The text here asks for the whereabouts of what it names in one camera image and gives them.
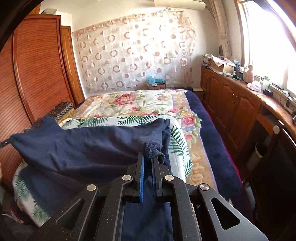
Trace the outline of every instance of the silver screw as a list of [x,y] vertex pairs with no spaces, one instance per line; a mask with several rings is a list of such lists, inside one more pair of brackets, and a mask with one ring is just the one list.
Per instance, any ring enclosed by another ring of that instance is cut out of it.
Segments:
[[90,184],[90,185],[87,186],[86,189],[87,189],[88,191],[94,191],[94,190],[96,189],[96,185],[94,185],[94,184]]
[[202,183],[202,184],[200,184],[200,189],[204,190],[204,191],[207,191],[207,190],[210,189],[210,186],[208,184],[206,184],[206,183]]
[[165,176],[165,179],[166,179],[167,181],[172,181],[172,180],[174,180],[174,176],[172,176],[172,175],[166,175],[166,176]]
[[122,176],[122,180],[124,181],[129,181],[131,179],[131,176],[130,175],[124,175]]

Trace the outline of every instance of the pink vase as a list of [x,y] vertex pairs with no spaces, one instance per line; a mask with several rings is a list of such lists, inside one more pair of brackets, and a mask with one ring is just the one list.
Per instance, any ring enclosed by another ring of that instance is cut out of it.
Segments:
[[253,66],[250,64],[249,64],[249,70],[246,73],[245,81],[247,83],[252,83],[254,81]]

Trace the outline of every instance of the air conditioner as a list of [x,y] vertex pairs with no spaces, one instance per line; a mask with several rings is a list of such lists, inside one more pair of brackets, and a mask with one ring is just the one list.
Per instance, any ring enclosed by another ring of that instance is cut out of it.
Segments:
[[202,0],[154,0],[156,7],[190,8],[204,10],[205,3]]

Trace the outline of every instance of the pink flower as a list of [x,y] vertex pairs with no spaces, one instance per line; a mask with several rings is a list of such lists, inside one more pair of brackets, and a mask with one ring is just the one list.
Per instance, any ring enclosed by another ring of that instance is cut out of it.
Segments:
[[186,139],[186,141],[191,141],[192,140],[192,135],[191,134],[185,135],[185,139]]
[[164,97],[164,96],[159,96],[156,99],[160,100],[160,101],[166,101],[168,100],[168,97]]
[[148,113],[142,113],[142,114],[140,114],[141,116],[146,116],[146,115],[157,115],[157,113],[156,112],[151,112],[150,114],[148,114]]
[[192,126],[196,123],[196,119],[193,116],[186,116],[183,118],[183,123],[186,126]]
[[133,108],[130,108],[130,110],[137,111],[139,110],[139,108],[137,106],[134,106]]
[[117,105],[132,104],[134,100],[135,100],[134,94],[124,94],[122,96],[117,97],[114,100],[114,104],[117,104]]
[[176,113],[178,111],[177,108],[170,109],[169,112]]

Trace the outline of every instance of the tied curtain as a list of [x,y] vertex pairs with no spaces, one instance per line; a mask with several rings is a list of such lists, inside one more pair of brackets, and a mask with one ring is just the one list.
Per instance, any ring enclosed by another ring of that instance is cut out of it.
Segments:
[[223,55],[230,59],[231,51],[227,40],[227,22],[224,7],[221,0],[209,0],[214,18],[218,27],[219,45],[222,46]]
[[147,77],[167,87],[193,86],[195,31],[184,11],[121,17],[73,33],[82,85],[88,96],[147,89]]

